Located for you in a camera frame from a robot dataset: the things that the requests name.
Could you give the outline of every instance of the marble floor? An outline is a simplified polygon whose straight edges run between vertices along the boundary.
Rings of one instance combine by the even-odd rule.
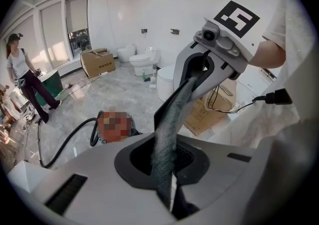
[[[62,78],[63,85],[73,84],[73,86],[57,97],[63,100],[63,104],[56,110],[48,111],[49,122],[40,126],[39,136],[44,164],[53,158],[66,137],[80,123],[96,117],[100,110],[109,111],[110,108],[115,108],[117,111],[128,112],[133,117],[139,132],[154,131],[154,113],[163,103],[158,98],[156,89],[149,88],[150,82],[144,82],[142,77],[135,76],[130,63],[116,60],[115,64],[115,71],[97,78],[88,79],[83,70]],[[14,126],[14,129],[24,136],[20,142],[21,148],[16,163],[27,160],[39,165],[37,125],[34,124],[36,119],[33,119],[26,131],[21,130],[23,120]],[[93,125],[94,123],[88,123],[70,139],[51,168],[57,168],[91,148],[89,140]],[[179,133],[201,140],[208,140],[214,135],[208,130],[198,138],[185,126]]]

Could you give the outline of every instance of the black hose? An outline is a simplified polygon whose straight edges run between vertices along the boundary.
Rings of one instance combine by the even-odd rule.
[[[40,162],[40,165],[41,167],[43,168],[49,168],[53,165],[53,163],[56,161],[56,159],[60,156],[62,150],[64,149],[65,145],[68,143],[68,141],[71,139],[71,137],[81,128],[83,127],[85,124],[87,124],[88,122],[91,122],[91,121],[95,121],[95,124],[94,124],[94,128],[93,128],[93,131],[92,131],[92,134],[91,134],[91,138],[90,138],[90,145],[91,146],[95,146],[97,141],[98,141],[98,136],[95,135],[95,132],[96,132],[96,129],[97,129],[97,125],[98,125],[98,118],[100,117],[102,112],[99,112],[98,114],[98,117],[97,118],[90,118],[90,119],[87,119],[85,120],[84,122],[82,122],[80,125],[78,125],[76,127],[75,130],[72,131],[71,134],[69,134],[69,136],[65,139],[65,141],[63,142],[63,144],[61,145],[60,149],[57,151],[56,155],[53,157],[53,159],[46,165],[44,165],[42,163],[42,158],[41,158],[41,149],[40,149],[40,138],[39,138],[39,128],[40,128],[40,123],[41,121],[38,122],[38,149],[39,149],[39,162]]]

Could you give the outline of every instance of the toilet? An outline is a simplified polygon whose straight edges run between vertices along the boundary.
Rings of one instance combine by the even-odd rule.
[[[121,62],[129,62],[130,58],[135,55],[136,45],[130,44],[125,48],[117,50],[118,58]]]
[[[153,65],[160,61],[160,49],[146,48],[144,54],[130,57],[130,64],[134,67],[135,75],[142,76],[153,73]]]
[[[161,68],[158,71],[156,87],[159,99],[166,101],[174,92],[173,77],[175,64]]]

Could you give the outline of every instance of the cardboard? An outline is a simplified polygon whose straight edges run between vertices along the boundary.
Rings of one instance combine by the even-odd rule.
[[[84,51],[81,54],[81,63],[89,78],[115,70],[113,54],[107,49]]]
[[[226,79],[221,85],[225,86],[233,94],[233,96],[227,95],[221,88],[219,88],[213,108],[228,112],[236,104],[236,82]],[[213,90],[196,100],[184,122],[184,125],[196,136],[201,135],[203,132],[215,125],[221,118],[227,116],[226,113],[210,111],[205,108],[205,101],[208,103],[212,94]],[[217,92],[213,94],[209,105],[206,105],[206,107],[211,108],[216,94]]]

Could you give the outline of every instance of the white tank top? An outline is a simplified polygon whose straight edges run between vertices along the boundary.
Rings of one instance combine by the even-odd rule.
[[[25,55],[24,55],[22,50],[19,49],[19,56],[18,57],[14,57],[14,56],[12,56],[12,54],[10,54],[8,59],[7,59],[6,67],[13,69],[13,72],[15,74],[16,79],[21,78],[30,70],[30,68],[28,67],[28,65],[26,64],[26,61],[25,61],[26,55],[27,55],[27,53],[25,53]]]

